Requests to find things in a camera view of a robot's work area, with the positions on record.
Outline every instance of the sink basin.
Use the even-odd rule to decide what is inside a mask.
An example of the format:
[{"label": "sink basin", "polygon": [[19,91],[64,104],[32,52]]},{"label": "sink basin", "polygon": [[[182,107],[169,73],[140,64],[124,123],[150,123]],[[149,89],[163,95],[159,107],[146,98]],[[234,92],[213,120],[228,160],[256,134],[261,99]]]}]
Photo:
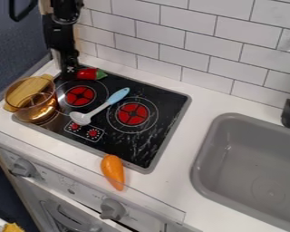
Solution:
[{"label": "sink basin", "polygon": [[218,116],[191,182],[205,198],[290,231],[290,130],[235,113]]}]

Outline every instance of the toy pepper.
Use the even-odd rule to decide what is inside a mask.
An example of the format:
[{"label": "toy pepper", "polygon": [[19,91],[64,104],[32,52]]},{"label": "toy pepper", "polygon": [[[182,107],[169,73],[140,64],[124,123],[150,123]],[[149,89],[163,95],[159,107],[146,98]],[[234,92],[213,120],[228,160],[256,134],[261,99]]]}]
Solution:
[{"label": "toy pepper", "polygon": [[104,71],[96,68],[81,69],[77,72],[77,79],[79,80],[100,80],[106,76],[107,74]]}]

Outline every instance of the spoon bowl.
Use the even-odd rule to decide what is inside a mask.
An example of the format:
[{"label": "spoon bowl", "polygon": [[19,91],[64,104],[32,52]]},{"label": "spoon bowl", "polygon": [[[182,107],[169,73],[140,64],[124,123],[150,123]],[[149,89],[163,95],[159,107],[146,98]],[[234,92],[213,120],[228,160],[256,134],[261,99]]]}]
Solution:
[{"label": "spoon bowl", "polygon": [[88,125],[91,122],[91,119],[86,117],[86,114],[76,112],[76,111],[71,112],[70,117],[71,117],[73,122],[75,122],[76,124],[78,124],[80,126]]}]

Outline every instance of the tile backsplash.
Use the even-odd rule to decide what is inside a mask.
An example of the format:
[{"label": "tile backsplash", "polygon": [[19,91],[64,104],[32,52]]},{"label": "tile backsplash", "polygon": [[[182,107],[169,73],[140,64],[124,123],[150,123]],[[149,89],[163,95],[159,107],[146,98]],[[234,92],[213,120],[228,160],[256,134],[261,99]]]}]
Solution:
[{"label": "tile backsplash", "polygon": [[282,108],[290,0],[84,0],[83,53]]}]

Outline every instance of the toy stove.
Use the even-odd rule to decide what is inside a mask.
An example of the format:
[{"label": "toy stove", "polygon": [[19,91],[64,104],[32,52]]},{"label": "toy stove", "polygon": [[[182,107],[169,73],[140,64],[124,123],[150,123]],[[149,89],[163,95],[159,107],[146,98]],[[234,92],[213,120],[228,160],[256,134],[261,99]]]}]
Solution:
[{"label": "toy stove", "polygon": [[[67,82],[57,77],[55,83],[61,111],[41,127],[74,146],[117,155],[125,166],[148,173],[158,162],[189,98],[107,74],[99,81]],[[71,111],[92,111],[125,87],[130,87],[129,95],[93,116],[90,125],[79,126],[68,116]]]}]

